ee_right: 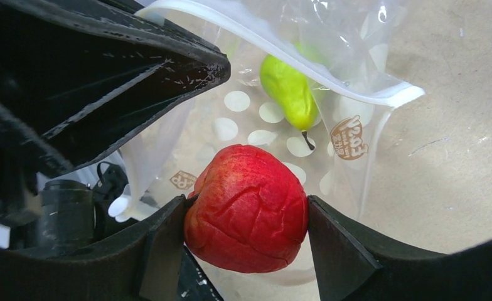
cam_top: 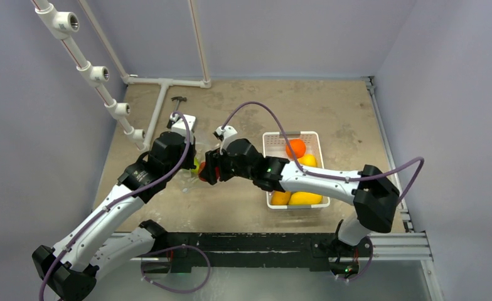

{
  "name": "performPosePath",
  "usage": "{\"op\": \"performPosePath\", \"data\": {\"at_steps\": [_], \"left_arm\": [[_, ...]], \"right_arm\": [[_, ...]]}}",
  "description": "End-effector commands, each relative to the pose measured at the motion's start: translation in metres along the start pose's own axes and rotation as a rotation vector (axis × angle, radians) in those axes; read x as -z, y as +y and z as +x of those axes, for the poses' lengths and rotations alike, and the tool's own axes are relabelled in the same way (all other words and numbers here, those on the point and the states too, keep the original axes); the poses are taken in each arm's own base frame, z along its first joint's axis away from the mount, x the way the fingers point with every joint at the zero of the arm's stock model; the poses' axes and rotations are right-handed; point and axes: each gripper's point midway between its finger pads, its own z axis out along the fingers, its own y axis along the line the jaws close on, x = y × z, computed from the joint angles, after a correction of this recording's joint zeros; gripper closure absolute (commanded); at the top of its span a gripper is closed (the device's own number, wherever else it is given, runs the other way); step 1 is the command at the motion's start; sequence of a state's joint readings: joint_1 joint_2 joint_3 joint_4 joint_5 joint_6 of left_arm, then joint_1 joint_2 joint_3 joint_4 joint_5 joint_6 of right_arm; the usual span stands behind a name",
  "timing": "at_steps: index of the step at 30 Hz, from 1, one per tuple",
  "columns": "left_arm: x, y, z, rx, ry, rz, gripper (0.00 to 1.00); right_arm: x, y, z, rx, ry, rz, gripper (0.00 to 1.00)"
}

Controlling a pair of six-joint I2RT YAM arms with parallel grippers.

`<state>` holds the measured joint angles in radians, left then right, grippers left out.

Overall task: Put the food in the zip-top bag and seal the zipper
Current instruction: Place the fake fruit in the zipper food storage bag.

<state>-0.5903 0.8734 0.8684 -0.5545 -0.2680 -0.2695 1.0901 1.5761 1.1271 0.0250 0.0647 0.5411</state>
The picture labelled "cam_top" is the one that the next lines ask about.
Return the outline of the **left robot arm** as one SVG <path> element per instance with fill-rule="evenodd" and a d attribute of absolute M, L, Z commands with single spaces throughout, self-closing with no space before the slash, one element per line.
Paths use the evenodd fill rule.
<path fill-rule="evenodd" d="M 142 222 L 124 238 L 108 242 L 115 230 L 147 204 L 181 169 L 194 168 L 196 154 L 192 131 L 163 132 L 151 150 L 141 154 L 117 180 L 98 208 L 64 239 L 32 254 L 40 276 L 39 300 L 50 288 L 60 300 L 84 300 L 96 284 L 130 259 L 160 256 L 186 249 L 170 243 L 168 232 L 153 220 Z"/>

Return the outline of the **green pear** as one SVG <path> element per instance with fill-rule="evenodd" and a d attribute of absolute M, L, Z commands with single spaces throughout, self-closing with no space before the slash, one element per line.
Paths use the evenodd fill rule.
<path fill-rule="evenodd" d="M 194 168 L 190 169 L 190 172 L 194 175 L 198 175 L 200 171 L 200 161 L 195 157 L 193 159 Z"/>

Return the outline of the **orange fruit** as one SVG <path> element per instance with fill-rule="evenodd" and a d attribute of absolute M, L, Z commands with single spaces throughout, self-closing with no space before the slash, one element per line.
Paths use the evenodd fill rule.
<path fill-rule="evenodd" d="M 293 158 L 292 152 L 294 153 L 297 159 L 300 159 L 306 154 L 307 147 L 303 140 L 301 139 L 292 139 L 289 141 L 289 144 L 286 145 L 286 154 Z"/>

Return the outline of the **red dark apple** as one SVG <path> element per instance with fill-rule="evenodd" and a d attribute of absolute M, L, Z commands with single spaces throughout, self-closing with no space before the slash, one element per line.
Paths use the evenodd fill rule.
<path fill-rule="evenodd" d="M 215 185 L 219 181 L 220 170 L 218 167 L 211 164 L 208 165 L 206 161 L 203 161 L 198 170 L 198 178 L 210 185 Z"/>

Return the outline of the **clear zip top bag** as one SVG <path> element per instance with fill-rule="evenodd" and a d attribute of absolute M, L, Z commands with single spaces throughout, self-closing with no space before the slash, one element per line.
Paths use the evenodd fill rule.
<path fill-rule="evenodd" d="M 205 160 L 205 152 L 211 150 L 211 145 L 204 142 L 196 143 L 196 158 L 202 163 Z M 190 171 L 181 169 L 175 175 L 174 180 L 179 184 L 179 189 L 182 193 L 190 193 L 195 189 L 205 188 L 209 185 L 201 181 L 198 175 L 192 174 Z"/>

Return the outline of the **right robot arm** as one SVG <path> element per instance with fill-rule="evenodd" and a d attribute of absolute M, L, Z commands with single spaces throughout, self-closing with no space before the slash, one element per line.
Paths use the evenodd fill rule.
<path fill-rule="evenodd" d="M 313 193 L 352 205 L 355 212 L 341 222 L 332 239 L 340 255 L 349 254 L 372 232 L 391 232 L 400 196 L 375 166 L 365 165 L 360 171 L 302 167 L 283 157 L 264 156 L 247 139 L 206 152 L 199 177 L 211 185 L 241 177 L 263 191 Z"/>

